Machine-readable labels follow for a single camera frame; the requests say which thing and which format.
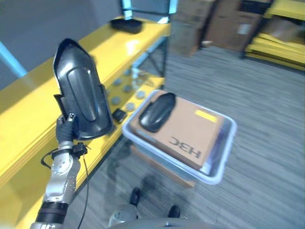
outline cardboard box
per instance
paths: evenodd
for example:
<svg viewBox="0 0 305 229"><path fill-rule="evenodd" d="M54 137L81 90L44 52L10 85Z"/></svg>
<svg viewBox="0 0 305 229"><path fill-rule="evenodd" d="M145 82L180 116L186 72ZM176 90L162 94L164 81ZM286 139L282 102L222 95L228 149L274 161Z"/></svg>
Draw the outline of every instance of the cardboard box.
<svg viewBox="0 0 305 229"><path fill-rule="evenodd" d="M282 17L273 16L262 29L261 33L268 34L284 42L290 42L298 36L301 30L302 26L285 20Z"/></svg>
<svg viewBox="0 0 305 229"><path fill-rule="evenodd" d="M166 92L156 93L151 101L164 93ZM199 170L215 144L223 117L176 97L176 106L169 119L157 133L151 133L139 124L139 116L145 108L146 106L131 121L131 131L158 149Z"/></svg>
<svg viewBox="0 0 305 229"><path fill-rule="evenodd" d="M230 34L232 16L236 13L241 0L219 0L205 41L212 41L214 46L224 48Z"/></svg>
<svg viewBox="0 0 305 229"><path fill-rule="evenodd" d="M166 176L168 176L174 182L176 182L186 188L195 187L195 184L196 184L195 181L184 180L183 178L181 178L180 176L175 174L173 171L165 168L159 162L152 160L150 157L148 157L144 153L140 152L135 146L131 146L130 149L135 155L137 155L143 161L146 161L149 165L151 165L151 166L155 167L156 169L160 170L161 172L163 172Z"/></svg>
<svg viewBox="0 0 305 229"><path fill-rule="evenodd" d="M175 21L201 28L215 0L179 0Z"/></svg>
<svg viewBox="0 0 305 229"><path fill-rule="evenodd" d="M204 40L242 51L269 6L270 0L220 0Z"/></svg>
<svg viewBox="0 0 305 229"><path fill-rule="evenodd" d="M200 30L180 21L172 22L170 52L178 55L191 56L198 50Z"/></svg>
<svg viewBox="0 0 305 229"><path fill-rule="evenodd" d="M240 52L250 41L255 32L262 15L248 12L237 11L232 17L230 30L224 48Z"/></svg>

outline cardboard boxes stack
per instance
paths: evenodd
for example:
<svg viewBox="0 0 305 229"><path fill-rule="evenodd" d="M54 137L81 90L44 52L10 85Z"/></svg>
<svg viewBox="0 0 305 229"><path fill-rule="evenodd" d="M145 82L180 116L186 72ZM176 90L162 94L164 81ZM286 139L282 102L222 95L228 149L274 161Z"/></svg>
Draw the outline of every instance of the cardboard boxes stack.
<svg viewBox="0 0 305 229"><path fill-rule="evenodd" d="M192 55L199 44L200 31L215 0L179 0L172 21L170 51Z"/></svg>
<svg viewBox="0 0 305 229"><path fill-rule="evenodd" d="M218 0L205 41L242 51L253 36L271 0Z"/></svg>

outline robotic arm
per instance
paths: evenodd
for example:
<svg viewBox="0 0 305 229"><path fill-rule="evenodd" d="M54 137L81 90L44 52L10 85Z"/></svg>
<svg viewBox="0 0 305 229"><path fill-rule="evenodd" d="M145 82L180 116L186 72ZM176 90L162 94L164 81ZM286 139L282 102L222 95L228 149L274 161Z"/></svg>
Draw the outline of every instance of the robotic arm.
<svg viewBox="0 0 305 229"><path fill-rule="evenodd" d="M76 188L83 143L108 133L112 119L106 91L100 83L94 61L75 41L63 40L55 54L53 68L61 94L55 95L62 116L56 123L59 147L51 154L51 178L36 221L30 229L62 229L68 205Z"/></svg>
<svg viewBox="0 0 305 229"><path fill-rule="evenodd" d="M78 159L87 153L79 143L73 145L72 126L75 114L69 114L66 122L58 119L56 137L59 147L52 152L51 178L47 184L36 222L30 229L62 229L68 205L75 191L76 176L80 170Z"/></svg>

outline yellow metal rack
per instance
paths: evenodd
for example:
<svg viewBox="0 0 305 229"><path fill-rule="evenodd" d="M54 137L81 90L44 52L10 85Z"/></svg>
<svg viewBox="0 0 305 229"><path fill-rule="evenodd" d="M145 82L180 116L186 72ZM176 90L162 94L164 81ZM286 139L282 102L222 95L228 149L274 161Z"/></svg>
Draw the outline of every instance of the yellow metal rack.
<svg viewBox="0 0 305 229"><path fill-rule="evenodd" d="M275 0L264 15L265 19L273 15L297 20L305 20L305 2L299 0ZM265 33L258 33L245 49L246 56L305 70L305 41L284 42Z"/></svg>

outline wall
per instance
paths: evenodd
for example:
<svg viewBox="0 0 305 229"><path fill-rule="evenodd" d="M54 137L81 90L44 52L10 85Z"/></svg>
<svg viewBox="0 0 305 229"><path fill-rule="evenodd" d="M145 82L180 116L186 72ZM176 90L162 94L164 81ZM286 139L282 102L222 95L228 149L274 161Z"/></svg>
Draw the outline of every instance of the wall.
<svg viewBox="0 0 305 229"><path fill-rule="evenodd" d="M62 39L79 40L118 15L116 0L2 0L0 41L30 71ZM16 78L0 63L0 89Z"/></svg>

